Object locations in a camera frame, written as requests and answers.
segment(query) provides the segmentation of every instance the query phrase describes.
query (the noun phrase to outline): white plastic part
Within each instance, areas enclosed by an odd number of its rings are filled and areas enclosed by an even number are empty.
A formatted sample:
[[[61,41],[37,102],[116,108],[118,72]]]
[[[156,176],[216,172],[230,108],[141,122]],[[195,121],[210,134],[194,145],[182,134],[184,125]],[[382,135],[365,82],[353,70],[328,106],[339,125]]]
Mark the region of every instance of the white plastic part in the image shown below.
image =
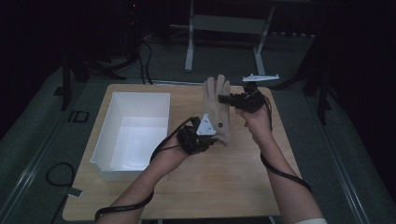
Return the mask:
[[[133,181],[170,127],[170,93],[113,92],[91,163],[106,181]]]
[[[204,114],[202,117],[201,123],[198,126],[197,130],[198,135],[215,135],[216,130],[213,128],[212,123],[210,123],[210,119],[207,114]]]
[[[274,76],[254,76],[251,74],[248,77],[243,77],[242,81],[266,81],[266,80],[274,80],[274,79],[279,79],[279,75],[276,74]]]

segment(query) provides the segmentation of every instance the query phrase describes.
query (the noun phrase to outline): forearm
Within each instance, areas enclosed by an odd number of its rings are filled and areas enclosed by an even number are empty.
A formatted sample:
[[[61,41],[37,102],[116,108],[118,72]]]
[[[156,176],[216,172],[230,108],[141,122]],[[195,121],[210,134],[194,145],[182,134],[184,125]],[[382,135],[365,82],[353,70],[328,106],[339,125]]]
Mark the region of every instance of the forearm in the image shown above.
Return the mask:
[[[162,177],[163,174],[158,172],[155,166],[150,165],[110,206],[124,206],[143,202],[154,191],[156,184]],[[105,214],[96,223],[137,223],[143,209],[144,207],[127,212]]]
[[[275,139],[270,136],[265,143],[259,143],[264,158],[277,170],[295,175]],[[311,192],[303,185],[277,175],[267,169],[281,216],[285,223],[322,217],[318,204]]]

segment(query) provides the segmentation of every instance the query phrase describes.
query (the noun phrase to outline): wooden board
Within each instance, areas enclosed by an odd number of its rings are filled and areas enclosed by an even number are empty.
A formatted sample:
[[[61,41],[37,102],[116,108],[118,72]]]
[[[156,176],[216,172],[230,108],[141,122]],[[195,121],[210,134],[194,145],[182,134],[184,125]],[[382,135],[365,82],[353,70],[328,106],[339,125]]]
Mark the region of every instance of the wooden board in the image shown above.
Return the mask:
[[[260,88],[272,103],[273,133],[291,167],[299,170],[271,92]],[[95,212],[109,206],[131,184],[106,182],[90,164],[113,91],[171,93],[171,132],[189,117],[203,115],[203,87],[185,85],[113,84],[106,91],[73,185],[83,190],[69,197],[66,220],[93,220]],[[243,92],[231,87],[231,93]],[[142,218],[259,217],[278,216],[275,197],[260,160],[260,151],[244,121],[230,108],[232,142],[215,144],[208,151],[187,158],[155,189]]]

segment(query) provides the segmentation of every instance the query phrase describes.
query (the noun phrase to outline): glove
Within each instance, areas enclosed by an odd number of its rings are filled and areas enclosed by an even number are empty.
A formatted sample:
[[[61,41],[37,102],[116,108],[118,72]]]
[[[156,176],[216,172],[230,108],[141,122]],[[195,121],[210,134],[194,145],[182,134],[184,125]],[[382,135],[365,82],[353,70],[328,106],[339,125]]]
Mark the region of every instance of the glove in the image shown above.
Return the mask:
[[[219,95],[230,95],[230,81],[224,75],[219,75],[216,81],[213,77],[204,82],[204,114],[216,130],[215,137],[224,146],[230,143],[230,106],[219,103]]]

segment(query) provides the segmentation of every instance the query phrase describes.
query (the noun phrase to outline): finger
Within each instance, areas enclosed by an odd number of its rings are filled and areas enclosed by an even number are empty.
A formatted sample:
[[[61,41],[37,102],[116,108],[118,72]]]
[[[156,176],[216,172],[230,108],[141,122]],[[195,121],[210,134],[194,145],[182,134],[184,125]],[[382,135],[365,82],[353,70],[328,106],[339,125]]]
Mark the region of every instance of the finger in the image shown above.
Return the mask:
[[[204,82],[203,89],[204,89],[204,100],[206,100],[209,97],[209,92],[207,90],[207,81]]]
[[[226,81],[224,83],[223,89],[222,89],[222,93],[223,95],[230,95],[230,81]]]
[[[209,100],[215,100],[216,97],[216,83],[215,83],[215,79],[213,77],[210,77],[207,79],[207,99]]]
[[[220,74],[218,75],[218,81],[216,84],[216,95],[221,95],[223,91],[225,76]]]

